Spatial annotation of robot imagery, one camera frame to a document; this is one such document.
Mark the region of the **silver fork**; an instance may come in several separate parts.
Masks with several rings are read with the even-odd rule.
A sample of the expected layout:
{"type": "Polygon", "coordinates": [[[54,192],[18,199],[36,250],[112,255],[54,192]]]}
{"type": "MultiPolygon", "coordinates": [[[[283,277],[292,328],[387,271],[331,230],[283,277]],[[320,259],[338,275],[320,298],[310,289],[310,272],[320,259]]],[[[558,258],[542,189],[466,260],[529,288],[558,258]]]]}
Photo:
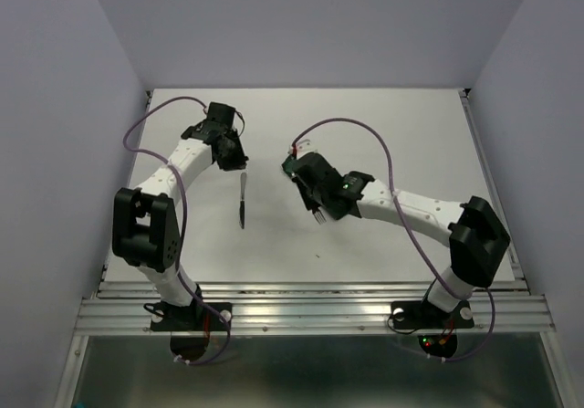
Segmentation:
{"type": "Polygon", "coordinates": [[[313,209],[312,214],[319,225],[323,225],[326,222],[325,216],[322,214],[322,212],[318,208],[313,209]]]}

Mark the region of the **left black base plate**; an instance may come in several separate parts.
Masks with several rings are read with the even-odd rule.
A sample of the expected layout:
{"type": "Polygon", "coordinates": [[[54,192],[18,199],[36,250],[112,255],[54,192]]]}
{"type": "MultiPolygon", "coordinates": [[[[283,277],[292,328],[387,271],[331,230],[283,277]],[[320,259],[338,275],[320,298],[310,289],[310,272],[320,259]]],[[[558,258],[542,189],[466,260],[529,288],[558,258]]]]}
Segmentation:
{"type": "Polygon", "coordinates": [[[226,331],[224,322],[231,325],[232,304],[196,301],[190,306],[177,307],[166,302],[145,303],[143,309],[151,316],[150,330],[154,332],[215,332],[226,331]]]}

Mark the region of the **silver table knife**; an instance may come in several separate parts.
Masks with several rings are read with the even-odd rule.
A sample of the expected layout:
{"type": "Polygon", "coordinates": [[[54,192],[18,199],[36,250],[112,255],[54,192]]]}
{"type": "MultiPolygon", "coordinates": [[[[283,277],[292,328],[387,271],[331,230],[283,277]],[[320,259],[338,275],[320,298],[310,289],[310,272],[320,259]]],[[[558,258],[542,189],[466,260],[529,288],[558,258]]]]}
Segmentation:
{"type": "Polygon", "coordinates": [[[247,172],[240,174],[240,194],[239,194],[239,225],[245,229],[245,188],[247,183],[247,172]]]}

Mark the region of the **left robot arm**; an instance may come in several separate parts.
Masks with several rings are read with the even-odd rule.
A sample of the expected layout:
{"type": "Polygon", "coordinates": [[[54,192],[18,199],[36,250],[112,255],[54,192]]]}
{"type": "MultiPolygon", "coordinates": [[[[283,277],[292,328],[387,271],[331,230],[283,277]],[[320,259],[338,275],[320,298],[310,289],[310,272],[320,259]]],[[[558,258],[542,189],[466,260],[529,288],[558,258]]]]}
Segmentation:
{"type": "Polygon", "coordinates": [[[172,307],[172,319],[182,329],[196,328],[203,318],[201,295],[181,267],[186,235],[186,191],[208,168],[242,171],[248,157],[235,127],[241,113],[227,104],[203,105],[204,119],[188,127],[171,155],[132,147],[124,135],[124,148],[161,162],[161,166],[134,188],[121,188],[114,196],[112,252],[136,267],[155,286],[161,302],[172,307]]]}

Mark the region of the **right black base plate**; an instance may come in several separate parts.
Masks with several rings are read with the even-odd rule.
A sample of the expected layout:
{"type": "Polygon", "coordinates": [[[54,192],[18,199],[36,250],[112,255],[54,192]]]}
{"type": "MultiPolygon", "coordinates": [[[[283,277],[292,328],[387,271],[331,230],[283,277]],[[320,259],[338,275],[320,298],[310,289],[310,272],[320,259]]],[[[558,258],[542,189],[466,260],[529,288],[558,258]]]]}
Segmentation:
{"type": "Polygon", "coordinates": [[[470,303],[459,302],[452,311],[438,309],[427,300],[401,300],[391,303],[390,320],[396,330],[472,329],[475,326],[470,303]]]}

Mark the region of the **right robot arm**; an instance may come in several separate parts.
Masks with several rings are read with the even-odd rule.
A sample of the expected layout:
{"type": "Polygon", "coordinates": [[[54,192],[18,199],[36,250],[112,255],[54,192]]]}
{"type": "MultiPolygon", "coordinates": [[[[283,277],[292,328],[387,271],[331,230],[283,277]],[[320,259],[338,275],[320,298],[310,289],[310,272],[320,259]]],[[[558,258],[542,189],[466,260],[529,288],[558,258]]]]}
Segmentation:
{"type": "Polygon", "coordinates": [[[490,288],[510,245],[510,235],[485,199],[466,203],[434,200],[391,189],[381,180],[357,171],[340,174],[317,152],[288,156],[284,174],[297,186],[305,207],[322,221],[348,215],[401,225],[416,249],[418,234],[449,249],[450,266],[439,273],[420,304],[422,320],[440,326],[476,288],[490,288]]]}

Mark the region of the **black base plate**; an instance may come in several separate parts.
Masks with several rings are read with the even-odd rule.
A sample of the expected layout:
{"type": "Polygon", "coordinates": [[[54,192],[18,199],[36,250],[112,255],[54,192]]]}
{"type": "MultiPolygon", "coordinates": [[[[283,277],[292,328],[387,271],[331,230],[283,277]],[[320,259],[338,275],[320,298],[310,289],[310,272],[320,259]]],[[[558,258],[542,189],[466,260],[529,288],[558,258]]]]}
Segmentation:
{"type": "Polygon", "coordinates": [[[177,307],[166,302],[145,303],[143,309],[151,316],[150,330],[154,332],[215,332],[226,331],[224,322],[231,325],[232,304],[196,301],[190,306],[177,307]]]}
{"type": "Polygon", "coordinates": [[[475,326],[470,303],[459,302],[452,311],[438,309],[427,300],[401,300],[391,303],[390,320],[396,330],[472,329],[475,326]]]}

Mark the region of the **dark green cloth napkin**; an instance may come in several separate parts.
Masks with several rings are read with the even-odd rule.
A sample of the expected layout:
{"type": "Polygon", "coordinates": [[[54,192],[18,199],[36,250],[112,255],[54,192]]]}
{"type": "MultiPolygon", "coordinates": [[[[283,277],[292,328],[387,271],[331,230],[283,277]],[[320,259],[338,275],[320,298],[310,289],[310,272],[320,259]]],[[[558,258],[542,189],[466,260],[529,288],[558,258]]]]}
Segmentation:
{"type": "Polygon", "coordinates": [[[295,175],[295,166],[297,163],[297,158],[294,155],[288,155],[286,159],[281,164],[282,171],[284,175],[292,179],[295,175]]]}

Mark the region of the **aluminium frame rail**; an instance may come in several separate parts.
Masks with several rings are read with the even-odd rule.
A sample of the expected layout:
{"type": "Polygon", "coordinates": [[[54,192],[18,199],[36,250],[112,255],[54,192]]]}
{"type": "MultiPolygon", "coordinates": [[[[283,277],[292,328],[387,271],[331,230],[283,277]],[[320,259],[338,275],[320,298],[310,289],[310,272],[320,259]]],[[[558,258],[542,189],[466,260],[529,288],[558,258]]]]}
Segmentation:
{"type": "Polygon", "coordinates": [[[388,327],[391,302],[419,298],[420,280],[205,283],[232,304],[233,333],[219,361],[190,367],[148,328],[152,288],[106,271],[80,305],[56,406],[572,407],[547,301],[510,264],[511,280],[474,296],[453,364],[388,327]]]}

